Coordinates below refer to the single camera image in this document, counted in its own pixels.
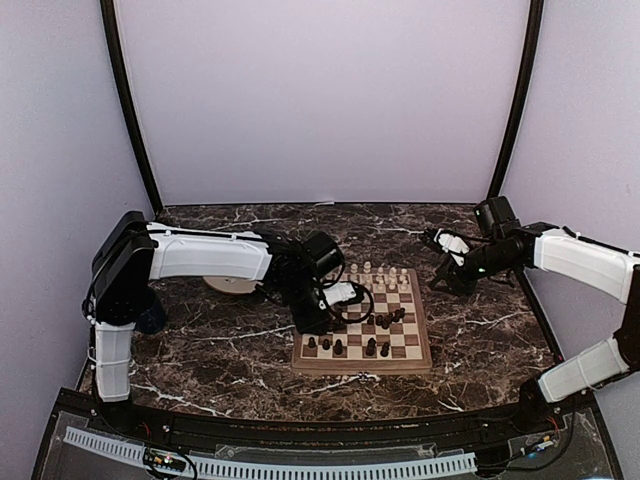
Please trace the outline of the dark chess piece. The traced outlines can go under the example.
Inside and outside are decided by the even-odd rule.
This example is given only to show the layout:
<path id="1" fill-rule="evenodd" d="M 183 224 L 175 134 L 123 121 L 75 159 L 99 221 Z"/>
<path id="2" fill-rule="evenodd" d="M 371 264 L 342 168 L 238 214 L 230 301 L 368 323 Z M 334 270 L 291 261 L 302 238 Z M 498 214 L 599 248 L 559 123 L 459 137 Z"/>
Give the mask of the dark chess piece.
<path id="1" fill-rule="evenodd" d="M 340 339 L 337 339 L 333 345 L 333 357 L 334 358 L 343 358 L 345 354 L 345 349 L 343 342 Z"/>

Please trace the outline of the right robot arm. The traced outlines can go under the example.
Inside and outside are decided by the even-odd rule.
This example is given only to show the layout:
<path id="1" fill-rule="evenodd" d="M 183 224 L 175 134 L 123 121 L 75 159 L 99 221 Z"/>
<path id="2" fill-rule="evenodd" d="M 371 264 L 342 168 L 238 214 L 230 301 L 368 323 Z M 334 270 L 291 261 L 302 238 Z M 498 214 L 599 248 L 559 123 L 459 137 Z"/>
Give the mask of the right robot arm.
<path id="1" fill-rule="evenodd" d="M 598 389 L 639 370 L 639 254 L 606 244 L 567 226 L 524 224 L 504 196 L 477 204 L 478 236 L 441 227 L 426 230 L 425 244 L 443 262 L 430 287 L 468 297 L 483 279 L 528 274 L 552 312 L 568 326 L 553 326 L 569 358 L 527 381 L 510 424 L 534 432 L 549 406 Z"/>

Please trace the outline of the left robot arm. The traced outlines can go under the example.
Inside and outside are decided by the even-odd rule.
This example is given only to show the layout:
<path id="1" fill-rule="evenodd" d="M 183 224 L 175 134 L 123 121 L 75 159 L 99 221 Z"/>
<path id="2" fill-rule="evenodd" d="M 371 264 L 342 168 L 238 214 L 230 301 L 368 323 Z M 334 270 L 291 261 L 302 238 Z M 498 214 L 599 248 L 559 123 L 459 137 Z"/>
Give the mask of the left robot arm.
<path id="1" fill-rule="evenodd" d="M 120 436 L 141 427 L 130 397 L 133 333 L 155 334 L 165 321 L 151 285 L 173 278 L 218 278 L 252 284 L 268 302 L 289 310 L 300 334 L 324 335 L 342 307 L 372 303 L 361 283 L 331 279 L 344 273 L 345 256 L 325 232 L 299 239 L 269 230 L 225 232 L 183 229 L 125 213 L 91 264 L 81 304 L 92 326 L 93 390 L 105 402 L 103 421 Z"/>

